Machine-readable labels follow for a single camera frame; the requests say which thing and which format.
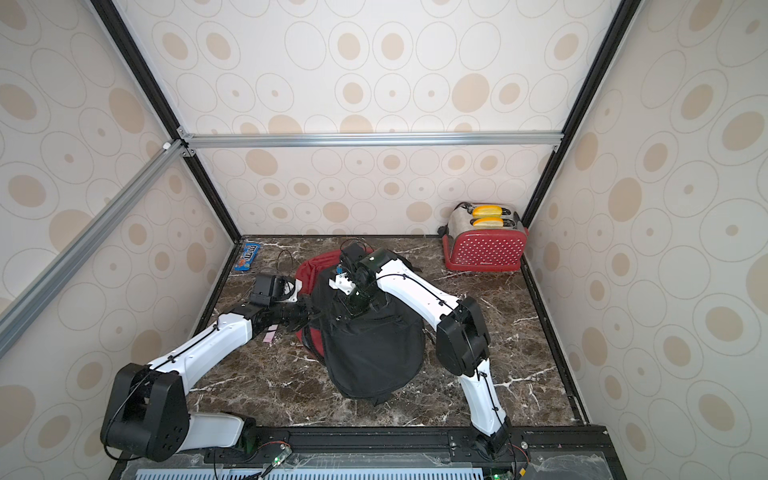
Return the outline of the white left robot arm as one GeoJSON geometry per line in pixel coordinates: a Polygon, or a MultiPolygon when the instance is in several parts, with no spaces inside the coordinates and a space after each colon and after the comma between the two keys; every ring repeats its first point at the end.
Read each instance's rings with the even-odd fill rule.
{"type": "Polygon", "coordinates": [[[303,327],[317,310],[306,301],[241,304],[147,364],[129,363],[115,375],[100,440],[131,459],[164,461],[178,452],[231,449],[248,458],[258,449],[255,421],[234,413],[192,414],[187,395],[230,353],[272,325],[303,327]]]}

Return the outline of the black backpack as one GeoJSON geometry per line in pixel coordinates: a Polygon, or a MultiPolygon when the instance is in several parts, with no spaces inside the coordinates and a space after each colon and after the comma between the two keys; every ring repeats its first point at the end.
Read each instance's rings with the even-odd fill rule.
{"type": "Polygon", "coordinates": [[[320,285],[310,295],[321,313],[310,325],[320,327],[326,370],[334,386],[346,398],[376,406],[406,386],[424,361],[423,320],[399,299],[387,294],[378,309],[355,318],[347,316],[341,293],[329,286],[332,270],[320,274],[320,285]],[[359,352],[369,367],[347,367],[337,355],[359,352]]]}

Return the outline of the pink backpack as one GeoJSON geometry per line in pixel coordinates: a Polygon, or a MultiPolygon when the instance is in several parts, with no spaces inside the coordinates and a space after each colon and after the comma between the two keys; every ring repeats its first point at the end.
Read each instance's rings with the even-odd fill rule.
{"type": "Polygon", "coordinates": [[[278,328],[279,328],[279,326],[277,324],[270,325],[267,328],[266,333],[265,333],[265,335],[263,337],[263,342],[265,344],[271,345],[273,343],[278,328]]]}

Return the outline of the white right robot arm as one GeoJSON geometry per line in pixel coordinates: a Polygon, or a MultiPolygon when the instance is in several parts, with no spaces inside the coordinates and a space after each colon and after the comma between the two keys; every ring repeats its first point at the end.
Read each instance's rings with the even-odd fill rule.
{"type": "Polygon", "coordinates": [[[440,364],[459,378],[470,409],[474,448],[486,459],[503,454],[510,422],[493,385],[490,335],[475,299],[440,290],[391,250],[368,252],[360,245],[341,250],[329,286],[342,293],[351,315],[390,299],[399,300],[419,314],[434,330],[440,364]]]}

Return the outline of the red backpack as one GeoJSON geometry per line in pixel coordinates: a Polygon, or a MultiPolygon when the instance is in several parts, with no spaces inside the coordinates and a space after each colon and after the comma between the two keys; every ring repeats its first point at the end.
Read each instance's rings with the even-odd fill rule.
{"type": "MultiPolygon", "coordinates": [[[[373,252],[372,248],[367,246],[363,241],[356,242],[363,243],[370,251],[370,253],[373,252]]],[[[319,280],[321,272],[327,270],[328,268],[331,268],[332,270],[332,268],[336,267],[339,263],[340,249],[318,255],[305,261],[298,267],[296,272],[296,279],[301,280],[302,282],[302,287],[298,292],[299,296],[309,296],[314,293],[316,287],[318,287],[321,283],[319,280]]],[[[318,360],[323,366],[326,366],[325,350],[320,327],[314,327],[309,324],[304,329],[298,331],[296,336],[298,340],[300,340],[301,344],[314,356],[314,358],[318,360]]],[[[356,367],[370,366],[370,362],[366,361],[368,359],[361,357],[359,352],[354,350],[352,350],[352,352],[353,353],[346,353],[343,356],[337,355],[339,358],[337,358],[336,361],[340,362],[341,358],[343,358],[346,361],[346,366],[350,368],[353,365],[356,367]]]]}

